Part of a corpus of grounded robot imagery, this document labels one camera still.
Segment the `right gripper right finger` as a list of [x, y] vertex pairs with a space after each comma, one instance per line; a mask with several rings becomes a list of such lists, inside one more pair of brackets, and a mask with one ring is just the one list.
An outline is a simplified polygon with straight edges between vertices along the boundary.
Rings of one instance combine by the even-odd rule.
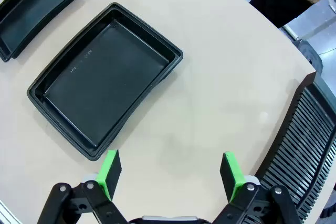
[[283, 185], [264, 189], [247, 181], [234, 153], [223, 153], [220, 175], [228, 204], [213, 223], [243, 223], [248, 216], [263, 223], [301, 223], [288, 189]]

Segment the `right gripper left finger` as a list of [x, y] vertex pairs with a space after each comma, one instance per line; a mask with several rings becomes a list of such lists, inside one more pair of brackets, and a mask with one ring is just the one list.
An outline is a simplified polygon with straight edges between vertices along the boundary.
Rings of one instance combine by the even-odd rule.
[[95, 179], [72, 188], [55, 184], [38, 223], [77, 223], [82, 214], [92, 213], [98, 223], [127, 223], [112, 202], [121, 174], [119, 151], [109, 150]]

